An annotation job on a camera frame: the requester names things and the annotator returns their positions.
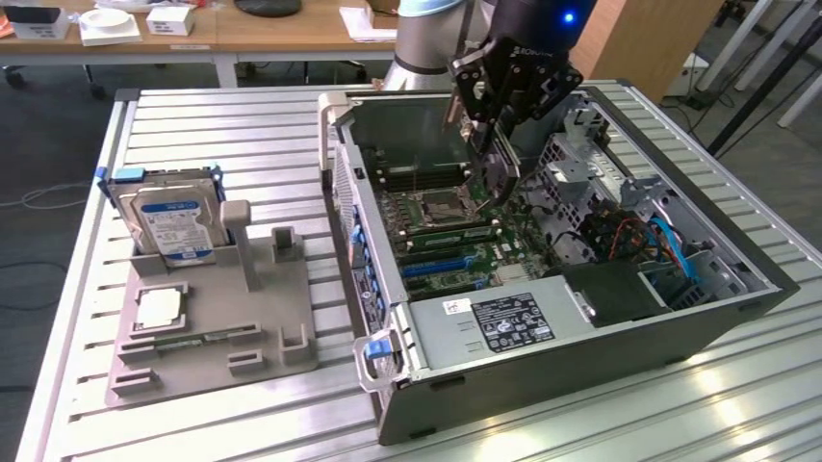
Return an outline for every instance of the aluminum table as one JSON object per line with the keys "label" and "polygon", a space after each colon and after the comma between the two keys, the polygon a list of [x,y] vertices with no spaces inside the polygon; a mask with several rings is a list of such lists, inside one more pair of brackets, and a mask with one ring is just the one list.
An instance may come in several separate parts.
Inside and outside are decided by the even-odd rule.
{"label": "aluminum table", "polygon": [[[590,84],[801,283],[764,318],[684,363],[381,447],[357,380],[318,174],[318,95],[361,87],[135,91],[115,104],[101,165],[219,161],[229,199],[254,204],[250,234],[273,223],[294,226],[306,237],[322,365],[107,410],[133,243],[93,190],[18,460],[822,460],[821,254],[634,89]],[[612,137],[624,164],[648,172],[634,147]]]}

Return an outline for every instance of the circuit board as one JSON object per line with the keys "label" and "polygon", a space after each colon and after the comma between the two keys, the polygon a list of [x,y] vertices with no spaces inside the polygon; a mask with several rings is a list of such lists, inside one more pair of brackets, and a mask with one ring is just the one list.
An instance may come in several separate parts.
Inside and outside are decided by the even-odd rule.
{"label": "circuit board", "polygon": [[489,203],[482,184],[378,192],[378,204],[413,301],[542,277],[556,255],[528,204]]}

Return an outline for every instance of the floor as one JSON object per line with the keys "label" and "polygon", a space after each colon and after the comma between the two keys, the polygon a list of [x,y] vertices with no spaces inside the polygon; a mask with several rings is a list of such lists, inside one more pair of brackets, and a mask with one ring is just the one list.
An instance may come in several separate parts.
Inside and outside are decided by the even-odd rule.
{"label": "floor", "polygon": [[[711,29],[700,53],[712,60],[735,32],[729,22],[724,29]],[[751,38],[729,69],[753,50],[763,39]],[[388,65],[373,64],[370,75],[385,74]],[[760,118],[803,81],[813,64],[800,63],[780,88],[769,96],[752,120]],[[167,68],[150,65],[97,66],[98,82],[110,91],[117,88],[207,88],[215,87],[214,68],[206,64],[179,64]],[[0,84],[0,142],[7,166],[0,189],[0,304],[37,306],[49,303],[61,293],[63,275],[55,267],[3,269],[23,261],[49,261],[69,265],[81,226],[83,207],[35,211],[3,207],[39,188],[87,181],[97,164],[101,142],[111,111],[111,100],[97,101],[86,92],[86,77],[79,66],[37,67],[23,71],[30,88],[13,90]],[[301,85],[302,64],[273,64],[258,70],[247,85]],[[341,64],[312,64],[312,83],[354,83],[356,71]],[[748,94],[731,90],[737,106]],[[677,105],[676,100],[665,102]],[[822,100],[817,101],[792,130],[777,127],[776,119],[788,105],[768,119],[724,158],[724,164],[751,189],[771,204],[805,237],[822,247]],[[692,122],[701,113],[683,106]],[[673,119],[689,126],[679,110],[668,110]],[[712,141],[736,110],[716,105],[697,128],[697,134]],[[83,199],[83,189],[55,192],[43,203],[66,203]],[[31,385],[38,378],[46,350],[54,307],[21,313],[0,308],[0,387]],[[0,462],[14,459],[18,439],[29,409],[30,393],[0,393]]]}

